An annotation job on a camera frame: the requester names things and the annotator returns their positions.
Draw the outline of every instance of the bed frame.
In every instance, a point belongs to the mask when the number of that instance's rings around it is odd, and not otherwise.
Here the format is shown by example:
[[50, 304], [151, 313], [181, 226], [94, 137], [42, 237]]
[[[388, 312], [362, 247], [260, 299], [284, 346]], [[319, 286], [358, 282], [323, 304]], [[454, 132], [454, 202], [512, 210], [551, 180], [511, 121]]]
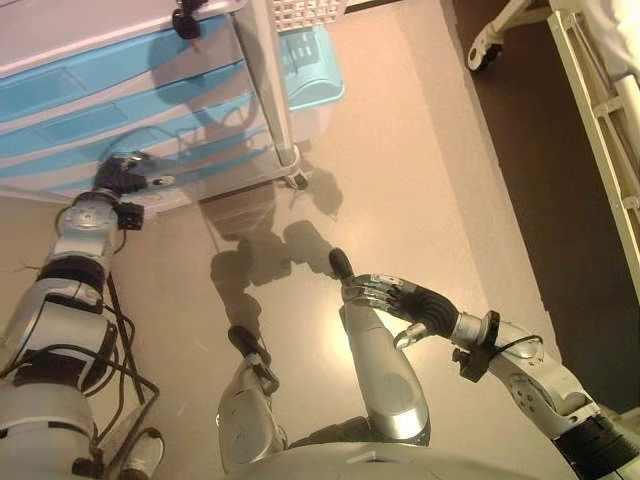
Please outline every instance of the bed frame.
[[640, 88], [635, 76], [609, 79], [577, 1], [511, 0], [476, 37], [467, 56], [473, 72], [502, 51], [504, 33], [546, 20], [571, 84], [640, 300]]

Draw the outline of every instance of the wire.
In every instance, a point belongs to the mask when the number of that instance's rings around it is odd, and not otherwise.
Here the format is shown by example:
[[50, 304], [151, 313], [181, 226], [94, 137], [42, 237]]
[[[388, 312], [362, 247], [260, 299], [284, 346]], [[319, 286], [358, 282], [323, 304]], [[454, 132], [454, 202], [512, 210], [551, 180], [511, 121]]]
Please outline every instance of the wire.
[[109, 432], [113, 429], [114, 425], [118, 422], [118, 419], [122, 415], [122, 411], [124, 410], [124, 370], [120, 371], [120, 379], [118, 380], [118, 408], [116, 408], [116, 413], [113, 414], [111, 420], [107, 424], [106, 427], [100, 432], [96, 439], [96, 443], [100, 444], [102, 440], [109, 434]]
[[[125, 366], [128, 365], [131, 371], [137, 375], [138, 369], [136, 367], [136, 361], [133, 358], [133, 353], [131, 352], [131, 342], [129, 341], [127, 330], [124, 326], [122, 310], [120, 309], [120, 300], [118, 299], [118, 292], [116, 291], [116, 285], [113, 282], [113, 276], [111, 274], [109, 274], [109, 277], [107, 278], [107, 288], [109, 289], [109, 295], [111, 296], [111, 301], [113, 302], [113, 313], [116, 316], [116, 323], [118, 325], [118, 330], [120, 331], [122, 347], [124, 348], [123, 364]], [[138, 401], [143, 404], [145, 402], [145, 398], [140, 383], [134, 380], [133, 385], [136, 389], [136, 393], [138, 394]]]
[[120, 253], [120, 250], [122, 250], [126, 244], [127, 244], [127, 231], [126, 230], [122, 230], [122, 243], [116, 249], [116, 251], [113, 252], [113, 254], [117, 255], [118, 253]]
[[[105, 310], [107, 310], [108, 312], [113, 313], [114, 315], [117, 315], [115, 309], [109, 305], [107, 305], [106, 303], [102, 305], [104, 307]], [[129, 334], [129, 345], [133, 346], [133, 339], [136, 336], [136, 326], [133, 323], [133, 321], [127, 317], [124, 313], [120, 313], [120, 315], [122, 316], [122, 319], [127, 323], [127, 325], [129, 325], [129, 330], [131, 330], [131, 333]]]
[[519, 338], [518, 340], [514, 340], [513, 342], [507, 343], [506, 345], [503, 345], [502, 347], [497, 349], [495, 352], [491, 354], [491, 356], [489, 357], [489, 361], [493, 360], [495, 357], [505, 352], [506, 350], [509, 350], [511, 347], [514, 347], [520, 343], [528, 342], [530, 340], [538, 340], [540, 344], [544, 344], [544, 340], [540, 335], [527, 335], [526, 337], [522, 337], [522, 338]]
[[[118, 364], [120, 363], [120, 353], [118, 353], [118, 347], [116, 347], [113, 350], [113, 361]], [[84, 396], [89, 398], [89, 397], [93, 397], [96, 393], [101, 392], [107, 385], [109, 385], [109, 382], [111, 382], [111, 379], [115, 374], [116, 374], [116, 369], [112, 368], [111, 371], [109, 372], [109, 375], [107, 375], [104, 381], [100, 385], [95, 387], [93, 390], [86, 392]]]
[[2, 370], [2, 372], [0, 372], [0, 378], [4, 378], [7, 375], [9, 375], [11, 372], [13, 372], [14, 370], [17, 370], [18, 368], [22, 367], [23, 365], [26, 365], [28, 363], [31, 362], [31, 360], [33, 358], [36, 358], [44, 353], [47, 352], [51, 352], [54, 350], [72, 350], [74, 352], [79, 352], [82, 353], [84, 355], [88, 355], [89, 357], [95, 358], [96, 360], [100, 360], [104, 363], [106, 363], [108, 366], [115, 368], [118, 372], [123, 372], [125, 375], [128, 375], [129, 377], [131, 377], [131, 379], [133, 380], [137, 380], [138, 382], [140, 382], [142, 385], [144, 385], [145, 387], [147, 387], [149, 390], [151, 390], [154, 394], [159, 395], [160, 394], [160, 390], [158, 389], [158, 387], [151, 382], [150, 380], [147, 380], [146, 378], [144, 378], [142, 375], [137, 374], [135, 372], [133, 372], [132, 370], [118, 364], [115, 363], [114, 361], [112, 361], [111, 359], [100, 355], [99, 353], [96, 353], [92, 350], [89, 350], [88, 348], [84, 348], [84, 347], [80, 347], [78, 345], [71, 345], [68, 343], [55, 343], [53, 345], [48, 345], [46, 347], [43, 347], [39, 350], [36, 350], [34, 352], [29, 352], [28, 354], [25, 354], [20, 360], [18, 360], [17, 362], [13, 363], [12, 365], [8, 366], [7, 368], [5, 368], [4, 370]]
[[109, 464], [106, 466], [104, 478], [108, 478], [107, 477], [107, 473], [114, 467], [116, 462], [122, 456], [122, 453], [124, 451], [127, 451], [127, 449], [130, 448], [131, 441], [133, 440], [136, 431], [138, 430], [138, 428], [140, 428], [140, 425], [142, 424], [143, 420], [145, 419], [145, 417], [149, 413], [149, 410], [151, 409], [153, 404], [158, 399], [158, 396], [160, 395], [160, 389], [153, 382], [147, 380], [142, 375], [139, 375], [138, 373], [135, 373], [132, 370], [124, 367], [123, 365], [119, 365], [119, 364], [113, 362], [112, 360], [110, 360], [110, 359], [108, 359], [108, 358], [106, 358], [106, 357], [104, 357], [104, 356], [102, 356], [102, 355], [100, 355], [100, 354], [98, 354], [96, 352], [93, 352], [93, 351], [89, 350], [88, 348], [80, 347], [80, 346], [77, 346], [77, 345], [69, 345], [69, 344], [66, 344], [66, 343], [59, 343], [59, 344], [49, 345], [47, 347], [41, 348], [40, 350], [36, 350], [34, 352], [30, 352], [28, 355], [25, 355], [24, 357], [22, 357], [22, 359], [20, 359], [19, 361], [15, 362], [14, 364], [12, 364], [10, 366], [7, 366], [4, 370], [2, 370], [2, 372], [0, 372], [0, 378], [4, 378], [7, 375], [9, 375], [11, 372], [13, 372], [14, 370], [22, 367], [23, 365], [28, 364], [29, 362], [31, 362], [31, 360], [33, 358], [38, 357], [38, 356], [40, 356], [40, 355], [42, 355], [44, 353], [54, 351], [54, 350], [72, 350], [72, 351], [75, 351], [75, 352], [83, 353], [84, 355], [88, 355], [88, 356], [90, 356], [92, 358], [95, 358], [96, 360], [101, 360], [101, 361], [105, 362], [108, 366], [116, 369], [117, 371], [121, 372], [122, 374], [128, 375], [132, 380], [137, 381], [140, 384], [144, 385], [149, 390], [151, 390], [151, 392], [153, 393], [152, 397], [146, 403], [143, 404], [142, 411], [140, 412], [140, 415], [138, 416], [137, 420], [135, 421], [133, 427], [129, 430], [129, 433], [127, 434], [127, 437], [125, 438], [124, 442], [122, 443], [122, 445], [120, 446], [120, 448], [116, 452], [116, 454], [113, 457], [113, 459], [111, 460], [111, 462], [109, 462]]

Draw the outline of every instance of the beige floor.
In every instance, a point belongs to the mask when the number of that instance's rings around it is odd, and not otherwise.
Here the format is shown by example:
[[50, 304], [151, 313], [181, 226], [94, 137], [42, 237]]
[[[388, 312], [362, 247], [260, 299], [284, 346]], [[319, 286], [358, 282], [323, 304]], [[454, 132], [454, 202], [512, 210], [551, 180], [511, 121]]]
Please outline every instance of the beige floor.
[[[472, 313], [496, 309], [543, 335], [557, 356], [453, 21], [436, 0], [405, 0], [332, 25], [347, 94], [305, 153], [311, 188], [267, 185], [159, 215], [129, 236], [113, 274], [138, 325], [139, 369], [162, 390], [149, 418], [167, 441], [155, 478], [222, 474], [215, 413], [240, 361], [226, 339], [230, 320], [259, 321], [282, 382], [274, 410], [291, 439], [364, 413], [339, 285], [326, 275], [331, 246], [359, 272], [398, 274]], [[1, 240], [11, 252], [0, 272], [7, 311], [35, 275], [20, 261], [39, 264], [51, 240], [25, 232], [49, 228], [55, 209], [24, 208], [19, 218], [17, 207], [1, 210], [15, 234]], [[31, 215], [42, 223], [26, 223]], [[432, 446], [572, 478], [499, 382], [463, 380], [451, 350], [429, 339], [408, 351], [429, 401]]]

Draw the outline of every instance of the light blue drawer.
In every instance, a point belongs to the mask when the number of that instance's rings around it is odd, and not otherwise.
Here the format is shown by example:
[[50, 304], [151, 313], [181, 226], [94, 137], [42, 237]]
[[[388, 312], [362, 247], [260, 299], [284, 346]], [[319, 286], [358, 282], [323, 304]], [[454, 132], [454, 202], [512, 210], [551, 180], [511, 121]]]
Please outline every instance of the light blue drawer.
[[[202, 21], [203, 35], [213, 35], [225, 22], [226, 15]], [[0, 80], [0, 121], [93, 95], [159, 67], [188, 48], [187, 41], [168, 29], [12, 75]]]
[[177, 118], [144, 128], [133, 129], [126, 134], [111, 136], [73, 149], [63, 150], [34, 160], [0, 168], [0, 183], [16, 177], [43, 175], [74, 166], [95, 163], [116, 148], [118, 151], [148, 149], [176, 135], [185, 135], [190, 131], [213, 127], [220, 129], [225, 119], [239, 109], [251, 104], [255, 95], [247, 94], [222, 105], [202, 109]]
[[64, 145], [153, 117], [234, 81], [245, 68], [245, 62], [240, 61], [4, 134], [0, 137], [0, 159]]

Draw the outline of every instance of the white drawer unit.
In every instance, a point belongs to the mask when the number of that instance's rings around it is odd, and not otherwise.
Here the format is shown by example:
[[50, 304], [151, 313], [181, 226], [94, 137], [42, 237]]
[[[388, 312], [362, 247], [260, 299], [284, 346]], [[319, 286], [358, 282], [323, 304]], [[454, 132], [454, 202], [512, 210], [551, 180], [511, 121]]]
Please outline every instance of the white drawer unit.
[[156, 173], [176, 176], [137, 195], [164, 210], [295, 173], [234, 29], [246, 3], [199, 12], [199, 53], [171, 28], [172, 0], [0, 7], [3, 44], [37, 31], [0, 52], [0, 186], [71, 197], [110, 153], [140, 150], [159, 159]]

